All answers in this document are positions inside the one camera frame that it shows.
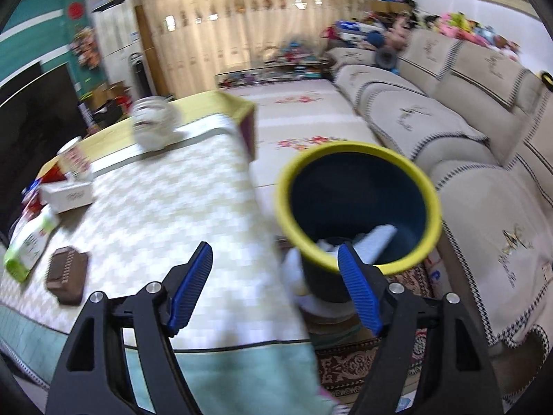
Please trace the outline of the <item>black tower fan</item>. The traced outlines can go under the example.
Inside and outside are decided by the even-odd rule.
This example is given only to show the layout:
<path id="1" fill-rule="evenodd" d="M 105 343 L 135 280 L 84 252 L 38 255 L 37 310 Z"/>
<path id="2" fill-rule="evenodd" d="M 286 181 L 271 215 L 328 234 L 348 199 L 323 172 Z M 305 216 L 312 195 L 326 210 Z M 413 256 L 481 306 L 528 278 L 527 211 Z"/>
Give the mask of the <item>black tower fan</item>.
<path id="1" fill-rule="evenodd" d="M 150 83 L 148 81 L 148 75 L 146 66 L 144 64 L 143 56 L 140 53 L 132 53 L 129 56 L 129 63 L 132 69 L 133 77 L 138 86 L 138 93 L 140 99 L 149 98 L 153 95 Z"/>

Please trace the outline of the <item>white carton box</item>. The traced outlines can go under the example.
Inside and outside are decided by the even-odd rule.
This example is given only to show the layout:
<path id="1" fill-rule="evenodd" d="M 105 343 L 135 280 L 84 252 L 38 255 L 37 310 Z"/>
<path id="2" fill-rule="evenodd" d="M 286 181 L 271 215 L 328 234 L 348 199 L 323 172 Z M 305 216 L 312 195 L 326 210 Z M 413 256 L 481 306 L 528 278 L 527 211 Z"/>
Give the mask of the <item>white carton box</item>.
<path id="1" fill-rule="evenodd" d="M 60 181 L 39 186 L 41 201 L 57 214 L 93 203 L 93 184 L 81 181 Z"/>

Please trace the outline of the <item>patterned table cloth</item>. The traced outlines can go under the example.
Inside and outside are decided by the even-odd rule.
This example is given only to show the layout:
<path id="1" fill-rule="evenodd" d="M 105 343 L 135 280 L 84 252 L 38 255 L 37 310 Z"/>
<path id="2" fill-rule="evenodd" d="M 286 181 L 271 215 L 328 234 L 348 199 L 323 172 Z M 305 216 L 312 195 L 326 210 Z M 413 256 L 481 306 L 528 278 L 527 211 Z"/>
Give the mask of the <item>patterned table cloth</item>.
<path id="1" fill-rule="evenodd" d="M 175 105 L 187 134 L 164 151 L 140 155 L 126 121 L 87 141 L 95 202 L 67 214 L 50 248 L 88 253 L 87 290 L 119 297 L 209 243 L 213 269 L 190 323 L 171 340 L 201 411 L 336 413 L 250 181 L 255 105 L 216 91 Z"/>

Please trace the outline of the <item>brown plastic food tray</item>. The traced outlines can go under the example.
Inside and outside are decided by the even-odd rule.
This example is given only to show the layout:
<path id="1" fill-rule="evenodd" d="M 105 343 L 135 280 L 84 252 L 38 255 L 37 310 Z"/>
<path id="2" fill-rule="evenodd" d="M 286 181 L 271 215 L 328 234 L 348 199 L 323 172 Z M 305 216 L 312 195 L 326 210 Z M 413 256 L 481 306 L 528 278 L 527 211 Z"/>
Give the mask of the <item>brown plastic food tray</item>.
<path id="1" fill-rule="evenodd" d="M 83 301 L 89 255 L 72 246 L 57 248 L 50 256 L 46 288 L 59 304 L 78 306 Z"/>

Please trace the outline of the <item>green coconut water bottle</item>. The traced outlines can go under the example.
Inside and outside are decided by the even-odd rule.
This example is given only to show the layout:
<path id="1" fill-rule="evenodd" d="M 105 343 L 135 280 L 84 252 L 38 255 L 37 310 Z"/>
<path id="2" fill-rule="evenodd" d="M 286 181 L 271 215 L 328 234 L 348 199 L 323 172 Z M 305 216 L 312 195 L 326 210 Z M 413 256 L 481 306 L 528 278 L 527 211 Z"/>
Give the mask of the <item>green coconut water bottle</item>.
<path id="1" fill-rule="evenodd" d="M 5 253 L 4 266 L 13 279 L 25 282 L 58 225 L 58 214 L 46 205 L 12 238 Z"/>

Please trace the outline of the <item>yellow rimmed dark trash bin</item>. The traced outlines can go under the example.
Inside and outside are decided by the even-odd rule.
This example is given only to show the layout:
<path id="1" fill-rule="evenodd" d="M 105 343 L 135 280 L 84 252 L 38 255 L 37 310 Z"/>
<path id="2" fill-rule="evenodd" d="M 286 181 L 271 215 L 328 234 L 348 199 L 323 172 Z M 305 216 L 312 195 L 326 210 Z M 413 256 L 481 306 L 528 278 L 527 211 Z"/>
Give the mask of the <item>yellow rimmed dark trash bin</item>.
<path id="1" fill-rule="evenodd" d="M 308 289 L 329 303 L 350 296 L 337 257 L 318 243 L 340 246 L 391 225 L 396 233 L 376 264 L 399 275 L 420 264 L 442 231 L 441 203 L 429 177 L 393 150 L 359 141 L 312 147 L 278 176 L 275 217 L 301 257 Z"/>

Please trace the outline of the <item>beige curtain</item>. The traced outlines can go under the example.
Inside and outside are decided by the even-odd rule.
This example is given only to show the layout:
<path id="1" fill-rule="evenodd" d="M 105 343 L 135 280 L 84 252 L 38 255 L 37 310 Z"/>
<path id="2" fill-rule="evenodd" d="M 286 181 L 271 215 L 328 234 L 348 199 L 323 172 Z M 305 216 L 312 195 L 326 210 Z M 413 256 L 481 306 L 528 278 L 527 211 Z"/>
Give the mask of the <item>beige curtain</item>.
<path id="1" fill-rule="evenodd" d="M 365 0 L 135 0 L 143 9 L 169 90 L 212 89 L 216 74 L 262 62 L 292 39 L 321 44 L 334 21 Z"/>

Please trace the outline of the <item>red snack bag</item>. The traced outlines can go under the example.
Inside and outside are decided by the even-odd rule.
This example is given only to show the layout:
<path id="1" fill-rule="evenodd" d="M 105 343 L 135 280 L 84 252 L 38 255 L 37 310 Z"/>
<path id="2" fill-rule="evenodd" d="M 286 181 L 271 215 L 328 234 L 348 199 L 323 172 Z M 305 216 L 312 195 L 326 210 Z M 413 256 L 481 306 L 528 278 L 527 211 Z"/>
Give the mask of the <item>red snack bag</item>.
<path id="1" fill-rule="evenodd" d="M 67 177 L 62 173 L 62 170 L 58 164 L 54 163 L 54 165 L 51 166 L 46 173 L 35 179 L 32 185 L 25 190 L 24 197 L 21 202 L 21 218 L 24 221 L 29 221 L 40 214 L 42 208 L 44 207 L 39 195 L 40 185 L 64 181 L 67 181 Z"/>

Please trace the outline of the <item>floral floor rug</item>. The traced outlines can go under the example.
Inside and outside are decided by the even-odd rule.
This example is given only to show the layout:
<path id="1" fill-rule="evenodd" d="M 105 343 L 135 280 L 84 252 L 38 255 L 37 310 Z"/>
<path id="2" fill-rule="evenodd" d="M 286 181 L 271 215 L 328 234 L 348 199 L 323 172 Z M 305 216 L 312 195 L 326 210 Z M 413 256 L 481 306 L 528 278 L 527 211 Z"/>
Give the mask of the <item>floral floor rug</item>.
<path id="1" fill-rule="evenodd" d="M 379 141 L 348 99 L 326 80 L 231 88 L 229 94 L 255 103 L 255 188 L 270 194 L 281 170 L 298 154 L 327 142 Z"/>

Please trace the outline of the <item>white air conditioner tower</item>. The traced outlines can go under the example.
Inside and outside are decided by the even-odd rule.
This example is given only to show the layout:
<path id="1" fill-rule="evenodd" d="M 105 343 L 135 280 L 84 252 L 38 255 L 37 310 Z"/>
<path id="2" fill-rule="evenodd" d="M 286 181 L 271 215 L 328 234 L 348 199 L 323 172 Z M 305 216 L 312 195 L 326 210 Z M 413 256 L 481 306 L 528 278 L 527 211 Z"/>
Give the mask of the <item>white air conditioner tower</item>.
<path id="1" fill-rule="evenodd" d="M 142 54 L 141 36 L 133 0 L 93 13 L 96 38 L 108 82 L 122 82 L 132 99 L 138 99 L 139 89 L 131 67 L 132 54 Z"/>

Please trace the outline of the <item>plush toy pile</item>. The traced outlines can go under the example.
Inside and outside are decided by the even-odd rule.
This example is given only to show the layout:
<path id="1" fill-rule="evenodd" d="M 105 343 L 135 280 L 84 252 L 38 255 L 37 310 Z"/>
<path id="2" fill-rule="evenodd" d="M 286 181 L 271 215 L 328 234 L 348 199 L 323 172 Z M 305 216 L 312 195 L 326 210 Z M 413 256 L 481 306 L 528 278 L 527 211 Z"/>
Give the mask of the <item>plush toy pile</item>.
<path id="1" fill-rule="evenodd" d="M 470 20 L 462 12 L 430 14 L 424 16 L 422 22 L 425 28 L 445 37 L 468 41 L 519 61 L 520 46 L 515 41 L 504 38 L 492 26 Z"/>

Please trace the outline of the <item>beige sectional sofa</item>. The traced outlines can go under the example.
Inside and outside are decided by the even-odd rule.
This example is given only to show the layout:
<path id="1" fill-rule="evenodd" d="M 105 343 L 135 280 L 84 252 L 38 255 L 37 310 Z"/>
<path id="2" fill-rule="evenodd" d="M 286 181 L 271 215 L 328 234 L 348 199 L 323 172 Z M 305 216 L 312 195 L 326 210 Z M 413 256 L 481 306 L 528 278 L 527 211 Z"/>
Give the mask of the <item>beige sectional sofa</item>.
<path id="1" fill-rule="evenodd" d="M 386 147 L 425 172 L 443 233 L 427 267 L 490 346 L 552 349 L 552 95 L 493 50 L 412 31 L 396 71 L 328 50 L 334 83 Z"/>

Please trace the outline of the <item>white red paper cup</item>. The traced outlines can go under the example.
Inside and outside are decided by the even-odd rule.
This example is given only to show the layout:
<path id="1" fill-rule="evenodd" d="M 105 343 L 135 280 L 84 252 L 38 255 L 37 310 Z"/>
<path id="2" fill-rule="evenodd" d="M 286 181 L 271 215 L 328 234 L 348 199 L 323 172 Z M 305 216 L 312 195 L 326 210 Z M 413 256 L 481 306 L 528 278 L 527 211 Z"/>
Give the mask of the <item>white red paper cup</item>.
<path id="1" fill-rule="evenodd" d="M 82 140 L 81 137 L 76 137 L 67 142 L 58 150 L 57 157 L 60 167 L 73 179 L 81 182 L 93 182 L 94 174 L 88 157 L 83 153 Z"/>

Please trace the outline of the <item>black television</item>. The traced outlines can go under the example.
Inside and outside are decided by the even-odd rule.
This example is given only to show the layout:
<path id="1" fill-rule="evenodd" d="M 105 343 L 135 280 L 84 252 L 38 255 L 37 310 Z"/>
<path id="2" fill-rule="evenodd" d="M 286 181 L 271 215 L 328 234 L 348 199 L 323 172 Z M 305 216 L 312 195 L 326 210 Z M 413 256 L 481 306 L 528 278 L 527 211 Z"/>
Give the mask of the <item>black television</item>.
<path id="1" fill-rule="evenodd" d="M 63 64 L 32 80 L 1 105 L 1 233 L 7 237 L 22 212 L 24 190 L 41 167 L 87 124 Z"/>

